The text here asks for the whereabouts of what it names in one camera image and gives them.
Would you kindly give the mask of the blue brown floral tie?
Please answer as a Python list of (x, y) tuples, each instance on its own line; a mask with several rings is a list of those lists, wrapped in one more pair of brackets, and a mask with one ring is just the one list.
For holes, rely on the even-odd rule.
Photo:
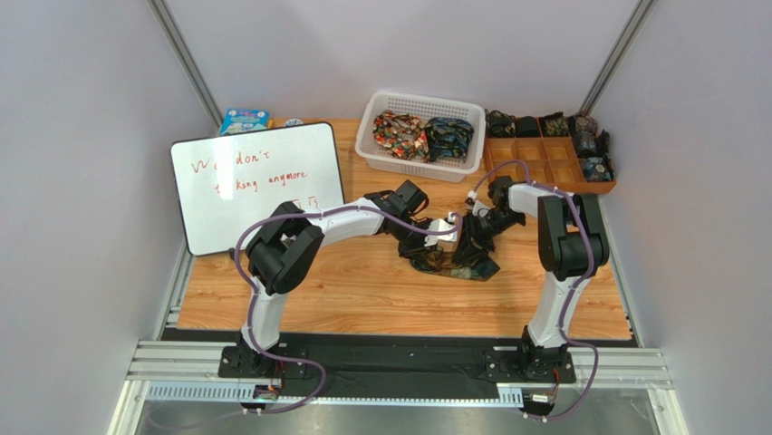
[(409, 260), (410, 265), (425, 274), (470, 281), (487, 281), (496, 275), (500, 267), (490, 258), (478, 260), (472, 266), (454, 263), (451, 252), (432, 251)]

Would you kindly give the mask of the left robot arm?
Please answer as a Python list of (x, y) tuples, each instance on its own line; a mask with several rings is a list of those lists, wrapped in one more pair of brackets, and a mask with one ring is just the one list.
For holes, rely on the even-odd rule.
[(429, 221), (416, 215), (429, 204), (428, 195), (407, 180), (394, 190), (364, 195), (342, 206), (300, 209), (280, 204), (273, 214), (250, 227), (235, 251), (247, 263), (234, 261), (251, 289), (241, 344), (267, 357), (280, 338), (286, 301), (308, 276), (319, 253), (330, 245), (356, 237), (389, 235), (405, 253), (426, 249)]

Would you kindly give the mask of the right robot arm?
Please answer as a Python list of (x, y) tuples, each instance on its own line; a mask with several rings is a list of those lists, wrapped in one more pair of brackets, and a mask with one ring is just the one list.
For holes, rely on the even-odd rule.
[(536, 379), (565, 366), (567, 326), (577, 299), (610, 256), (599, 200), (593, 193), (573, 194), (556, 187), (497, 177), (488, 186), (491, 206), (468, 193), (451, 262), (488, 280), (499, 270), (490, 255), (494, 239), (527, 217), (537, 220), (538, 255), (545, 281), (536, 313), (525, 327), (515, 365), (522, 376)]

